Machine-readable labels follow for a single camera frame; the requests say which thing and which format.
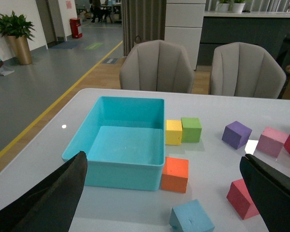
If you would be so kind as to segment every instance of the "gray upholstered chair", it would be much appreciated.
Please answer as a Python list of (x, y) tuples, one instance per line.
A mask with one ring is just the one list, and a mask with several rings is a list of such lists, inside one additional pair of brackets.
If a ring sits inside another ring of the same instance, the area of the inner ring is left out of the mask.
[(211, 94), (276, 99), (286, 75), (262, 47), (230, 43), (214, 51)]
[(122, 89), (191, 93), (194, 71), (183, 46), (154, 40), (130, 51), (119, 79)]

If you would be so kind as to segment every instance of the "curtain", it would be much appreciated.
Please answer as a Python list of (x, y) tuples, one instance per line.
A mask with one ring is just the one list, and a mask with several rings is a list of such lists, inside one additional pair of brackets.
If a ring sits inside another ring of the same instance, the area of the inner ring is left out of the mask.
[(133, 48), (136, 36), (142, 42), (164, 40), (166, 0), (123, 0), (121, 7), (124, 56)]

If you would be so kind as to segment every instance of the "red box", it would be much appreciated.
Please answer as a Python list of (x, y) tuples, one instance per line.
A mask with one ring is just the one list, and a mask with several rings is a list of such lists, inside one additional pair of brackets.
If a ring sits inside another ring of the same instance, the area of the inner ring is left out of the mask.
[(71, 18), (70, 27), (73, 38), (81, 38), (83, 36), (80, 18)]

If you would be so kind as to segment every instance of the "cyan plastic bin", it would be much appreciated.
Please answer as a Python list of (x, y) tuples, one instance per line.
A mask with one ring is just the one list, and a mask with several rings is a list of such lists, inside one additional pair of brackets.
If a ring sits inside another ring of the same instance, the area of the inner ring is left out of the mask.
[(164, 100), (100, 97), (62, 154), (85, 151), (85, 185), (158, 190), (165, 163)]

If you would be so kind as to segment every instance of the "cabinet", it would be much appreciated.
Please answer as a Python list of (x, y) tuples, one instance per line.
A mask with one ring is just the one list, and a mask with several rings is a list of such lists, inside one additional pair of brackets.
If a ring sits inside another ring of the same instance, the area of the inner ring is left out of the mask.
[(205, 12), (205, 0), (167, 0), (164, 40), (185, 47), (195, 70)]

